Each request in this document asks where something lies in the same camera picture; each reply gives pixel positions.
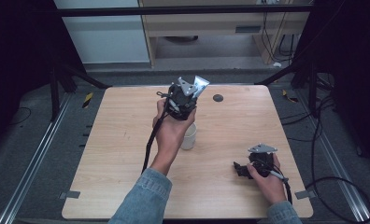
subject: wooden table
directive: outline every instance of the wooden table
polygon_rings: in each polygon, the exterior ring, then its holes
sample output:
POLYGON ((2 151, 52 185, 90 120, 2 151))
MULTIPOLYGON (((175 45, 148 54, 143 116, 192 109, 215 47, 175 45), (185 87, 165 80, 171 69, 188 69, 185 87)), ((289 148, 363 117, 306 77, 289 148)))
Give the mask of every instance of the wooden table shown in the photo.
MULTIPOLYGON (((71 186, 63 217, 111 218, 140 176, 145 146, 156 115, 156 91, 163 87, 107 89, 71 186)), ((262 218, 267 201, 253 180, 239 177, 233 166, 245 165, 247 149, 267 144, 278 149, 281 170, 290 179, 293 205, 300 217, 311 217, 290 146, 265 86, 208 86, 197 102, 195 146, 179 150, 168 178, 173 182, 164 218, 262 218), (223 96, 215 102, 213 96, 223 96)), ((152 146, 149 163, 156 154, 152 146)))

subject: small black object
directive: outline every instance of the small black object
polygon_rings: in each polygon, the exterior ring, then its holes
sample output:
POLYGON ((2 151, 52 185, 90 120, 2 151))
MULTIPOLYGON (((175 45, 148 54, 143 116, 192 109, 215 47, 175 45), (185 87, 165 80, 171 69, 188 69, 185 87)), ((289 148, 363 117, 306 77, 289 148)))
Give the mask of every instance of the small black object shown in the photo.
MULTIPOLYGON (((249 162, 255 167, 258 173, 267 177, 270 174, 270 171, 273 169, 273 153, 250 153, 249 162)), ((234 161, 234 166, 237 171, 238 176, 246 176, 249 179, 252 179, 252 176, 249 174, 249 169, 247 166, 241 166, 240 164, 234 161)))
POLYGON ((222 102, 223 101, 223 96, 220 95, 220 94, 215 94, 212 99, 215 101, 215 102, 222 102))
POLYGON ((172 104, 166 104, 168 114, 174 119, 187 120, 191 112, 196 108, 197 98, 193 94, 186 96, 178 84, 173 84, 169 88, 170 97, 166 100, 172 100, 172 104))

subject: white cabinet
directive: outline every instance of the white cabinet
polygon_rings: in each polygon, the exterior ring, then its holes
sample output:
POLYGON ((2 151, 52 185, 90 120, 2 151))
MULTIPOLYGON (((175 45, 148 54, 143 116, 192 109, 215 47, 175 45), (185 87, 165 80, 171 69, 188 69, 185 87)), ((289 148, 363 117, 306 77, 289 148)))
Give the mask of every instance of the white cabinet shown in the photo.
MULTIPOLYGON (((138 0, 142 7, 257 5, 261 0, 138 0)), ((304 4, 309 0, 269 0, 271 4, 304 4)), ((147 15, 143 17, 154 65, 156 41, 160 36, 252 35, 265 63, 271 63, 282 35, 301 34, 308 12, 218 13, 183 15, 147 15)))
MULTIPOLYGON (((137 0, 54 0, 57 8, 138 7, 137 0)), ((85 65, 149 63, 140 16, 63 18, 85 65)))

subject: white cup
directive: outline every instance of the white cup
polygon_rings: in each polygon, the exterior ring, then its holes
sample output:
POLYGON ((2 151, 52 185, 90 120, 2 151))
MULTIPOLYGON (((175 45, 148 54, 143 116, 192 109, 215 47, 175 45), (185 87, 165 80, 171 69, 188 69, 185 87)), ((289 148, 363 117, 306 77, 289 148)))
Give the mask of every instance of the white cup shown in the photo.
POLYGON ((184 141, 180 148, 182 149, 191 149, 194 146, 196 141, 196 124, 193 123, 189 126, 188 130, 185 132, 184 141))

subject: black cable on floor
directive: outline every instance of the black cable on floor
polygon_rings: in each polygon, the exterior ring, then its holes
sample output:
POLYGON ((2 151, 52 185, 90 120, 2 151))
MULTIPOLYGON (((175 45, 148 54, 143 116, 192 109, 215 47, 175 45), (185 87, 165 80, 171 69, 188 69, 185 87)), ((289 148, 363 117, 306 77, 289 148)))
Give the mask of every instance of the black cable on floor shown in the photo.
POLYGON ((330 211, 332 212, 334 215, 336 215, 337 217, 349 222, 349 223, 367 223, 367 222, 370 222, 370 216, 367 220, 364 220, 364 221, 354 221, 354 220, 351 220, 349 218, 346 218, 346 217, 343 217, 341 216, 340 214, 338 214, 331 206, 328 205, 327 202, 325 202, 321 196, 320 196, 320 193, 319 193, 319 190, 317 188, 317 183, 318 182, 321 182, 321 181, 324 181, 324 180, 340 180, 340 181, 344 181, 348 184, 350 184, 351 186, 353 186, 354 188, 356 188, 361 194, 362 196, 368 201, 369 203, 369 208, 370 208, 370 199, 368 198, 368 196, 366 195, 366 193, 364 193, 360 188, 358 188, 355 184, 353 184, 352 182, 344 179, 344 178, 341 178, 341 177, 337 177, 337 176, 326 176, 326 177, 323 177, 323 178, 319 178, 319 179, 316 179, 315 177, 315 165, 314 165, 314 155, 315 155, 315 145, 316 145, 316 140, 317 140, 317 133, 319 131, 319 127, 322 128, 322 125, 321 125, 321 119, 320 119, 320 115, 321 115, 321 108, 322 108, 322 105, 325 104, 327 102, 327 99, 328 98, 324 98, 321 103, 320 103, 320 106, 319 106, 319 109, 318 109, 318 113, 317 113, 317 125, 316 125, 316 130, 314 132, 314 135, 313 135, 313 141, 312 141, 312 146, 311 146, 311 175, 312 175, 312 182, 310 184, 308 184, 306 186, 306 189, 310 188, 310 187, 313 187, 315 192, 316 192, 316 195, 317 197, 320 199, 321 203, 330 211))
MULTIPOLYGON (((322 106, 322 105, 320 105, 321 106, 321 108, 317 108, 316 110, 324 110, 325 108, 328 108, 329 106, 331 106, 331 105, 326 105, 326 106, 322 106)), ((297 115, 292 115, 292 116, 288 116, 288 117, 286 117, 286 118, 282 118, 282 119, 289 119, 289 118, 294 118, 294 117, 297 117, 297 116, 300 116, 300 115, 304 115, 304 114, 306 114, 306 112, 304 112, 304 113, 300 113, 300 114, 297 114, 297 115)), ((301 117, 301 118, 299 118, 299 119, 296 119, 296 120, 292 120, 292 121, 289 121, 289 122, 286 122, 286 123, 281 123, 281 125, 290 125, 290 124, 294 124, 294 123, 297 123, 297 122, 299 122, 299 121, 301 121, 301 120, 303 120, 303 119, 307 119, 309 116, 311 116, 311 115, 313 115, 314 114, 314 112, 310 112, 310 113, 307 113, 306 115, 304 115, 303 117, 301 117)))
POLYGON ((273 47, 272 47, 272 44, 270 42, 270 39, 269 39, 269 34, 267 33, 267 30, 266 30, 266 20, 267 20, 267 12, 264 12, 263 14, 263 29, 262 29, 262 43, 263 43, 263 46, 264 48, 267 50, 267 53, 269 54, 269 57, 276 63, 282 63, 282 62, 287 62, 289 59, 284 59, 284 60, 280 60, 279 58, 277 58, 274 54, 275 52, 273 52, 273 47), (268 48, 266 46, 266 43, 264 42, 264 39, 263 39, 263 36, 266 36, 267 38, 267 42, 269 44, 269 47, 268 48))
POLYGON ((9 123, 9 125, 16 125, 16 124, 20 124, 20 123, 23 123, 23 122, 25 122, 27 119, 29 119, 29 118, 30 118, 30 116, 31 116, 31 114, 32 114, 32 112, 31 112, 31 109, 30 109, 30 108, 28 108, 28 107, 19 107, 19 110, 20 110, 20 109, 25 109, 25 110, 27 110, 27 111, 28 111, 28 115, 27 115, 24 119, 21 119, 21 120, 19 120, 19 121, 13 122, 13 123, 9 123))
POLYGON ((281 37, 281 41, 280 41, 280 44, 278 46, 278 53, 281 55, 281 56, 285 56, 285 57, 288 57, 288 65, 291 64, 291 60, 292 60, 292 57, 293 57, 293 40, 295 38, 295 35, 292 35, 292 39, 291 39, 291 46, 290 46, 290 50, 285 50, 286 52, 288 52, 287 54, 283 53, 283 51, 281 50, 281 46, 284 42, 284 39, 285 39, 285 35, 283 35, 283 37, 281 37))

